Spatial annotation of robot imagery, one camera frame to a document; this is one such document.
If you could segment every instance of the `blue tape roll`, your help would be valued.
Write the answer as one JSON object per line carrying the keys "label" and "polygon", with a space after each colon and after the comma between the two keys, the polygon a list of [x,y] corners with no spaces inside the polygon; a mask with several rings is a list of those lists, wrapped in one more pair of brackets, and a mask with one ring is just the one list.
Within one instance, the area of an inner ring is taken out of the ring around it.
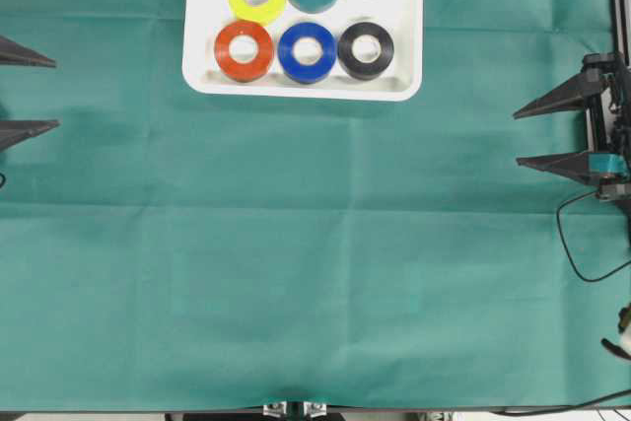
{"label": "blue tape roll", "polygon": [[[322,48],[322,57],[315,64],[306,65],[294,56],[294,46],[302,38],[315,39]],[[297,24],[286,31],[278,42],[278,59],[285,74],[297,83],[313,84],[331,72],[337,59],[337,42],[329,30],[318,24]]]}

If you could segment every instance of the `teal fabric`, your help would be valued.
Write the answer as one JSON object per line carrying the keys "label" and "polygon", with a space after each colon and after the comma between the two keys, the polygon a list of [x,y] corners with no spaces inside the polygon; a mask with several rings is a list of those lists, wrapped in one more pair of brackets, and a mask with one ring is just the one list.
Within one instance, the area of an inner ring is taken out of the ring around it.
{"label": "teal fabric", "polygon": [[[517,156],[582,150],[574,113],[511,113],[612,49],[608,0],[426,0],[401,104],[203,96],[184,0],[0,0],[0,409],[282,399],[550,405],[631,384],[629,275],[586,286],[553,212],[585,189]],[[568,210],[579,264],[629,257],[612,207]]]}

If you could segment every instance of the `white tray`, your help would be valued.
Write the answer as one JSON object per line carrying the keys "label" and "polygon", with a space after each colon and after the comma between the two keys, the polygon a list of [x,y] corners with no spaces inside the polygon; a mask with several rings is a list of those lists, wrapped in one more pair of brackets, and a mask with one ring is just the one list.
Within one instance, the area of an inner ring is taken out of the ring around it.
{"label": "white tray", "polygon": [[338,0],[333,8],[317,15],[300,12],[288,1],[284,14],[266,26],[277,45],[287,29],[304,21],[323,25],[337,38],[360,21],[381,25],[392,35],[395,55],[384,74],[369,82],[350,78],[338,62],[325,80],[301,85],[285,76],[278,58],[275,58],[263,78],[247,84],[237,83],[222,73],[214,57],[215,37],[234,20],[228,0],[186,0],[182,72],[194,90],[204,94],[405,101],[421,87],[423,0],[402,0],[399,15],[376,14],[372,17],[355,14],[345,0]]}

